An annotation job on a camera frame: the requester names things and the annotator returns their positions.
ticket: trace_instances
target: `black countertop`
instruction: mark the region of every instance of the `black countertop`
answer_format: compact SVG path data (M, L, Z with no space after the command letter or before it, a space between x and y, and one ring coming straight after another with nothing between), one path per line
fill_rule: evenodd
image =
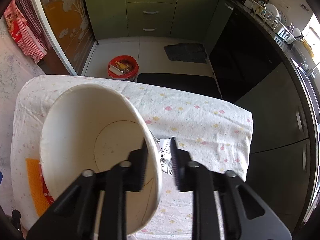
M301 100L301 104L304 110L309 140L310 140L310 152L311 152L311 162L317 167L319 161L319 126L316 121L316 112L315 107L313 106L309 91L307 89L307 85L301 76L301 73L297 69L297 67L292 62L291 58L293 57L293 52L290 47L285 44L285 46L281 49L279 45L276 43L274 38L271 35L274 35L273 30L269 27L263 20L258 17L252 10L245 7L239 0L226 0L231 5L235 6L240 12L243 13L264 35L266 41L270 42L270 44L274 47L275 51L279 54L282 62L290 74L292 81L297 89L298 95ZM311 167L310 177L316 176L316 167ZM313 194L312 190L315 188L316 181L310 181L310 183L314 185L309 185L308 197L311 198L311 194ZM308 203L304 206L304 211L306 212L308 208Z

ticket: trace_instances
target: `orange sponge cloth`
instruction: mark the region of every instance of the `orange sponge cloth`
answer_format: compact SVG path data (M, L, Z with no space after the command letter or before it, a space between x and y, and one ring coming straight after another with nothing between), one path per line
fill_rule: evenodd
M26 164L31 196L36 208L36 212L40 217L50 205L43 193L39 173L39 161L35 159L26 159Z

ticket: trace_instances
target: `drawer handle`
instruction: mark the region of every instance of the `drawer handle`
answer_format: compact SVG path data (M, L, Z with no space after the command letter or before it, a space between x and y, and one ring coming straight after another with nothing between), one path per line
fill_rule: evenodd
M227 6L231 11L233 11L233 8L231 6L227 5L226 3L224 5Z
M143 13L145 13L145 14L157 14L157 13L159 13L159 11L156 11L156 12L147 12L147 11L143 11Z
M302 170L303 171L306 171L306 151L307 151L307 145L305 144L302 150Z
M142 30L146 31L146 32L153 32L155 31L157 28L154 29L146 29L146 28L142 28Z
M302 134L304 134L299 109L297 109L297 111L296 111L296 117L297 117L297 123L298 123L299 130Z

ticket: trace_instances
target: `paper cup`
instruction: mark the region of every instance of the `paper cup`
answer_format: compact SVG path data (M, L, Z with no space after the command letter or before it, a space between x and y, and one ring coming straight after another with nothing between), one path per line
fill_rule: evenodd
M158 207L161 167L157 146L137 109L110 88L83 84L70 88L53 103L44 121L40 158L45 183L54 199L83 170L109 170L130 151L148 147L144 187L127 192L127 234L143 228Z

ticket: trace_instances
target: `red checkered apron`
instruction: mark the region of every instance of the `red checkered apron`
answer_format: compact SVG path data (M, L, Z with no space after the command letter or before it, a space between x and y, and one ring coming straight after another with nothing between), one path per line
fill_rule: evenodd
M27 26L27 20L19 11L15 0L12 0L4 12L9 33L26 56L38 63L47 52Z

